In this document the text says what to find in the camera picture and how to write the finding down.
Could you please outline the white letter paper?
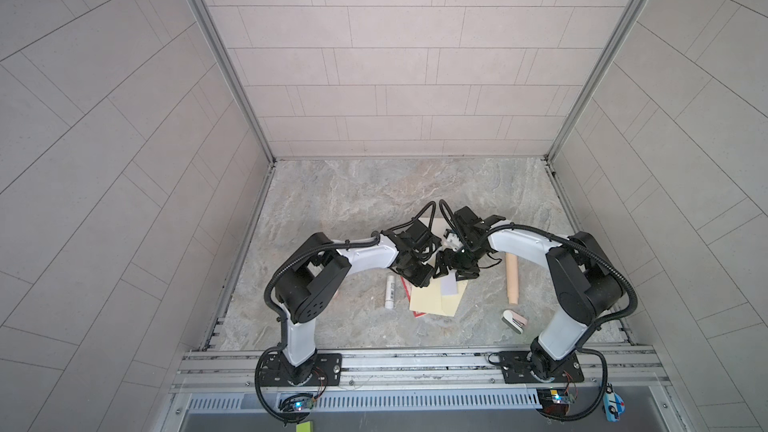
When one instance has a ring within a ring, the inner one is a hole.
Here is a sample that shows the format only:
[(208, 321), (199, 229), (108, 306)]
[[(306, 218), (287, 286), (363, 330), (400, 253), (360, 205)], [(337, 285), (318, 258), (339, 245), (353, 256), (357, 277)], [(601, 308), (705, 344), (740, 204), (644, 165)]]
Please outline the white letter paper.
[(447, 275), (440, 278), (440, 292), (442, 297), (459, 294), (458, 282), (454, 271), (449, 271)]

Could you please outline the yellow envelope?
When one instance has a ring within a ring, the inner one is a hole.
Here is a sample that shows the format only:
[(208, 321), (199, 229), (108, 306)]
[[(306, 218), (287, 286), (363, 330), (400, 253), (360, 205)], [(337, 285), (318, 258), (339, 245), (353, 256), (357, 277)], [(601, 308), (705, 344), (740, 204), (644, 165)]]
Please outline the yellow envelope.
[(468, 285), (467, 281), (457, 282), (459, 294), (449, 297), (441, 296), (440, 278), (433, 278), (426, 287), (413, 286), (409, 309), (425, 314), (454, 317)]

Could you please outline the white glue stick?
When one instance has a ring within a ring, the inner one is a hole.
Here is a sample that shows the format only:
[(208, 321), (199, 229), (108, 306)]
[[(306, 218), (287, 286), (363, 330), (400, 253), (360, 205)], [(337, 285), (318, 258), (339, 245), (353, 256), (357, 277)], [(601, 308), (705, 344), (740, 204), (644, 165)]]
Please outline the white glue stick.
[(395, 306), (395, 286), (396, 278), (394, 275), (388, 275), (386, 279), (385, 289), (385, 303), (384, 307), (387, 310), (393, 310)]

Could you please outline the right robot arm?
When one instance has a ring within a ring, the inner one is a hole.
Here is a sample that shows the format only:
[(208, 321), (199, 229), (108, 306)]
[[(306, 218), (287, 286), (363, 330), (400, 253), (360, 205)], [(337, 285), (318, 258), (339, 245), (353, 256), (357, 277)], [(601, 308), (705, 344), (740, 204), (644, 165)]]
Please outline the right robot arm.
[(480, 274), (480, 259), (496, 252), (536, 263), (550, 273), (558, 309), (531, 344), (529, 370), (536, 380), (559, 377), (566, 361), (584, 353), (584, 344), (604, 323), (635, 311), (632, 285), (591, 234), (562, 237), (498, 215), (482, 219), (468, 207), (454, 212), (444, 200), (438, 208), (459, 242), (456, 250), (437, 254), (441, 273), (453, 271), (459, 281), (474, 280)]

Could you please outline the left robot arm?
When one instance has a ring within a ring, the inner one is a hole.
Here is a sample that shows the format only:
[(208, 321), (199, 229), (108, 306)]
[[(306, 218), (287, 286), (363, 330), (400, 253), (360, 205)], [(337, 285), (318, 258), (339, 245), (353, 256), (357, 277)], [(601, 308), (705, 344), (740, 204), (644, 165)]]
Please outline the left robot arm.
[(429, 260), (441, 240), (418, 219), (362, 240), (332, 240), (312, 234), (273, 274), (264, 302), (278, 316), (275, 352), (287, 382), (298, 386), (313, 376), (317, 361), (315, 320), (350, 275), (388, 269), (412, 286), (427, 286), (435, 273)]

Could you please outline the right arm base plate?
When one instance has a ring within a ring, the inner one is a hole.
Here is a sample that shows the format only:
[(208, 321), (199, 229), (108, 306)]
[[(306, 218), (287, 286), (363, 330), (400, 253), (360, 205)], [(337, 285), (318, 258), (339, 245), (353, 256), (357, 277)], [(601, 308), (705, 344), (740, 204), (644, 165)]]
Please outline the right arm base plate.
[(501, 351), (498, 366), (506, 384), (581, 383), (584, 374), (576, 352), (554, 360), (545, 352)]

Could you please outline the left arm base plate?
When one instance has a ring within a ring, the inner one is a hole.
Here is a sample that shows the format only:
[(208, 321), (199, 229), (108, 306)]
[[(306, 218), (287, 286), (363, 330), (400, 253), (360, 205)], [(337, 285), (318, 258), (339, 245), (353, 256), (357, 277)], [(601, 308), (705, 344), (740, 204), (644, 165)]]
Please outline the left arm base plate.
[(282, 352), (272, 353), (257, 367), (256, 377), (262, 387), (338, 386), (342, 359), (338, 353), (315, 353), (294, 366)]

